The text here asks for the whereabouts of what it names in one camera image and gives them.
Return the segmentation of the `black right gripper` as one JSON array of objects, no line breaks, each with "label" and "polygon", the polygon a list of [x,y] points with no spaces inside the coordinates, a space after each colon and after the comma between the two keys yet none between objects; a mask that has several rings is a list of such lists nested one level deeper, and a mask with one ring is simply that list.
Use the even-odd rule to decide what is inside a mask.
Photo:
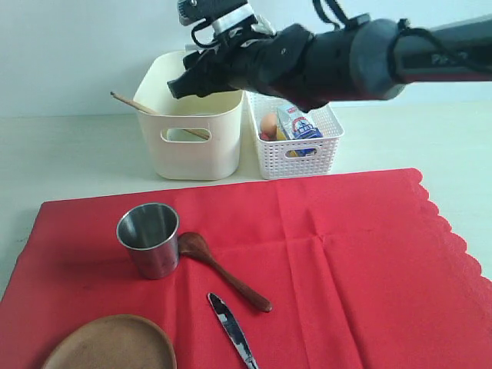
[{"label": "black right gripper", "polygon": [[236,35],[222,39],[214,48],[185,56],[184,72],[167,82],[171,95],[204,98],[244,90],[272,96],[273,89],[261,80],[261,69],[267,65],[267,49],[273,41],[272,35]]}]

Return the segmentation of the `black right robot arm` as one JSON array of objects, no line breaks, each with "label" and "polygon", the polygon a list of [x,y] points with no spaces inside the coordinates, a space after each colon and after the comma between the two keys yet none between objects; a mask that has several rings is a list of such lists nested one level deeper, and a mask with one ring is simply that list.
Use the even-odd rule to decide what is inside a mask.
[{"label": "black right robot arm", "polygon": [[299,24],[271,33],[235,30],[213,49],[184,58],[173,97],[244,90],[302,111],[333,101],[385,101],[415,82],[488,81],[488,16],[435,29],[377,19],[314,34]]}]

